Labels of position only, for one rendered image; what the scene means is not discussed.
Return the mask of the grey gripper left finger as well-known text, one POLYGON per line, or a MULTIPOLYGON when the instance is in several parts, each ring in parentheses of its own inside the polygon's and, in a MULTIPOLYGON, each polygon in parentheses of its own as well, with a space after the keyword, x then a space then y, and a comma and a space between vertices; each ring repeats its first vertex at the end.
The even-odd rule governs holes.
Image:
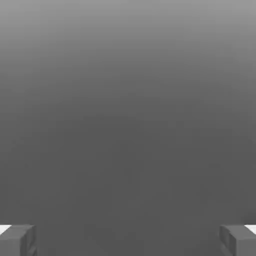
POLYGON ((0 256, 38 256, 37 227, 0 224, 0 256))

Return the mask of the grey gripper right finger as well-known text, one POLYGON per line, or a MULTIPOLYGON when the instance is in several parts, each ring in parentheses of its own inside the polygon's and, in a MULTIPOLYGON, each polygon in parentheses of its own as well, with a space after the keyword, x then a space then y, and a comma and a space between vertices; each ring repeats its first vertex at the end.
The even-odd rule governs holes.
POLYGON ((256 224, 221 225, 218 236, 223 256, 256 256, 256 224))

